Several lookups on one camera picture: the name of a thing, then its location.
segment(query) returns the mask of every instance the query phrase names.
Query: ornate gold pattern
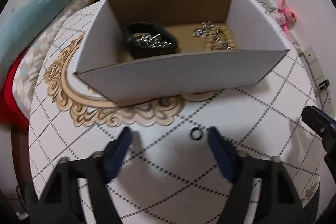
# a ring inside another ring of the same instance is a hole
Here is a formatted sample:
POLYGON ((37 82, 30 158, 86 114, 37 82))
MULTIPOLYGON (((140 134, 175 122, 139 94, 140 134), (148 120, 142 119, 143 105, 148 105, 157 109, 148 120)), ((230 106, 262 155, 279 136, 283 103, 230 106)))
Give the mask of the ornate gold pattern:
POLYGON ((87 87, 87 89, 89 91, 91 91, 93 94, 99 94, 98 92, 96 92, 93 88, 90 88, 89 86, 87 87))
POLYGON ((119 126, 122 123, 133 124, 135 122, 152 126, 156 123, 168 126, 174 121, 174 117, 184 108, 185 101, 201 102, 211 98, 215 91, 165 97, 129 107, 120 107, 106 98, 99 98, 80 94, 68 83, 67 70, 71 58, 78 50, 84 33, 72 40, 58 55, 43 78, 48 84, 48 95, 61 111, 69 111, 76 126, 91 126, 94 123, 106 123, 110 127, 119 126))

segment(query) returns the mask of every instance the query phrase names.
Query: cable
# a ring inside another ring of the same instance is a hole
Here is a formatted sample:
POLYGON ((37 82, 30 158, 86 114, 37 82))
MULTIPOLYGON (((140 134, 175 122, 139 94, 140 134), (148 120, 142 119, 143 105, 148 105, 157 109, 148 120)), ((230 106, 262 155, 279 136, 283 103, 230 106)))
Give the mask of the cable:
POLYGON ((325 105, 326 105, 326 103, 327 103, 327 100, 328 100, 328 90, 327 90, 327 89, 325 89, 325 90, 326 90, 326 92, 327 92, 327 97, 326 97, 326 99, 325 99, 325 101, 324 101, 324 104, 323 104, 321 110, 323 110, 323 108, 325 107, 325 105))
POLYGON ((24 206, 23 203, 22 203, 22 200, 21 200, 22 197, 21 197, 21 195, 19 194, 18 189, 19 189, 19 186, 16 186, 15 190, 16 190, 17 197, 19 198, 19 201, 20 201, 20 204, 21 204, 22 208, 25 210, 26 213, 28 213, 28 212, 27 212, 27 207, 24 206))
POLYGON ((270 7, 270 6, 268 6, 265 2, 259 2, 261 5, 263 5, 265 8, 266 8, 266 10, 270 10, 269 11, 269 13, 271 13, 271 12, 273 12, 273 11, 275 11, 275 10, 277 10, 278 8, 276 8, 276 7, 270 7))

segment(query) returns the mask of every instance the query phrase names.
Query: cardboard box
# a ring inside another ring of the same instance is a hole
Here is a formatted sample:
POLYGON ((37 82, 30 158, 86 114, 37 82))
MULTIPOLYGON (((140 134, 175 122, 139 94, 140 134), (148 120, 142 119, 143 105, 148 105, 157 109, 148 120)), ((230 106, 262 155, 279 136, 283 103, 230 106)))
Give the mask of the cardboard box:
POLYGON ((75 75, 115 103, 134 104, 255 85, 285 56, 288 43, 256 0, 104 0, 81 43, 75 75), (226 23, 238 49, 203 51, 192 30, 204 21, 226 23), (186 50, 121 58, 121 29, 135 22, 166 26, 186 50))

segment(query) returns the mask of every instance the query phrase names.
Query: patterned bedsheet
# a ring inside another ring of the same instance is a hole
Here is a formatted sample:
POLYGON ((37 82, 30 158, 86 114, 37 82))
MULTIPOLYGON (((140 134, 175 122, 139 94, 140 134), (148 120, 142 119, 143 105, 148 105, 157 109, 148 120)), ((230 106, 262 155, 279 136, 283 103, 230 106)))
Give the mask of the patterned bedsheet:
POLYGON ((37 78, 47 58, 47 53, 64 22, 75 12, 88 5, 90 0, 71 0, 68 5, 53 19, 53 21, 34 40, 16 71, 13 82, 14 99, 24 114, 30 118, 30 110, 37 78))

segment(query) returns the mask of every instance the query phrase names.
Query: red blanket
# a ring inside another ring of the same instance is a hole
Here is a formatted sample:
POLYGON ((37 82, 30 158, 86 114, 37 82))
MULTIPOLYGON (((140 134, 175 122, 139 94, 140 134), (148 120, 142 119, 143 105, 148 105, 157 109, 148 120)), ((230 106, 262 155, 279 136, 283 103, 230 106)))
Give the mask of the red blanket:
POLYGON ((25 54, 21 52, 9 69, 5 84, 0 92, 0 122, 11 123, 21 130, 28 131, 29 121, 18 108, 12 92, 14 76, 25 54))

